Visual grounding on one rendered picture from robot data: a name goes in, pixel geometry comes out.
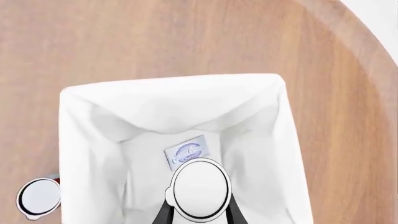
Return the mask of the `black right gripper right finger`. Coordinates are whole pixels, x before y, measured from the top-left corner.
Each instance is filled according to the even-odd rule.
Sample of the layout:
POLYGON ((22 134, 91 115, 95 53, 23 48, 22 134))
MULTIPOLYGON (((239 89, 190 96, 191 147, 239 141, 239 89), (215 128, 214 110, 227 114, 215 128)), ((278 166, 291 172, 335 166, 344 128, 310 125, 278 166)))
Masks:
POLYGON ((229 201, 229 224, 248 224, 234 197, 229 201))

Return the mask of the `white cloth-lined basket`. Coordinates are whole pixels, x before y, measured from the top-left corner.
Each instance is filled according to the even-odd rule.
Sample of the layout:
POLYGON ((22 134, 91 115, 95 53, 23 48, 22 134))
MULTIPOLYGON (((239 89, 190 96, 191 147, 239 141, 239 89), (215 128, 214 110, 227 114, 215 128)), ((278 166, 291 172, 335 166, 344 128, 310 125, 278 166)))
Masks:
POLYGON ((248 224, 313 224, 285 81, 276 74, 92 83, 60 93, 62 224, 152 224, 164 150, 204 135, 248 224))

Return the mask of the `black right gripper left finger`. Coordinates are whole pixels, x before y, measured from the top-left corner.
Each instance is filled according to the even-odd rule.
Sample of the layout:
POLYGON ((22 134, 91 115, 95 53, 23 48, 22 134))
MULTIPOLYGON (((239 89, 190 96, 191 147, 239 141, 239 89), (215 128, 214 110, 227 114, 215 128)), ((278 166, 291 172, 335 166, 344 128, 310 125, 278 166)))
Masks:
POLYGON ((174 207, 164 201, 152 224, 173 224, 173 219, 174 207))

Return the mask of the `cream cheese box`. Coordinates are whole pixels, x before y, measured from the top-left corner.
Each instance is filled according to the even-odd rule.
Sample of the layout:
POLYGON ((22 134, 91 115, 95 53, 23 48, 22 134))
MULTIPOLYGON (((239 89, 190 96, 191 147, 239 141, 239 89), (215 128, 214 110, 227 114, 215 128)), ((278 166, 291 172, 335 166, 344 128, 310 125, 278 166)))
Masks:
POLYGON ((210 154, 204 135, 189 139, 164 150, 171 171, 176 171, 185 162, 210 154))

